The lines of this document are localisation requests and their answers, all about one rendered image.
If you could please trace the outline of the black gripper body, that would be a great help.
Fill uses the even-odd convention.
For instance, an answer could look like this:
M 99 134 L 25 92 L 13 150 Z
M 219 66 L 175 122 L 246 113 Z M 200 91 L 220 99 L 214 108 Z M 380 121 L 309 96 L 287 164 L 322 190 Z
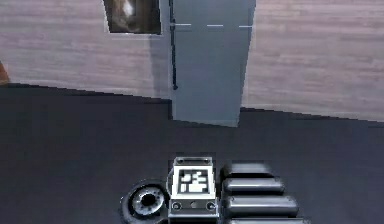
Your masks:
M 121 223 L 167 224 L 168 202 L 164 181 L 140 181 L 120 199 Z

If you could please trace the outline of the framed brown picture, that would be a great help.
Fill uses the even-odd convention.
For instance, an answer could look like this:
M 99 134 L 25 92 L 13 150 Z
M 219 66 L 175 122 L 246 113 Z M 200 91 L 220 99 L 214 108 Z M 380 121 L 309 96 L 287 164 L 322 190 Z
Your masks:
M 111 34 L 161 34 L 159 0 L 103 0 Z

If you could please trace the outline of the orange brown object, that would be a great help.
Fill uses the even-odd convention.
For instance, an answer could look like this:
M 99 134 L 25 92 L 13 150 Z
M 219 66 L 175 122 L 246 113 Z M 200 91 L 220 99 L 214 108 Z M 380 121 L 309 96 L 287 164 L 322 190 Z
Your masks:
M 6 85 L 8 83 L 9 83 L 8 73 L 7 73 L 3 63 L 0 61 L 0 85 Z

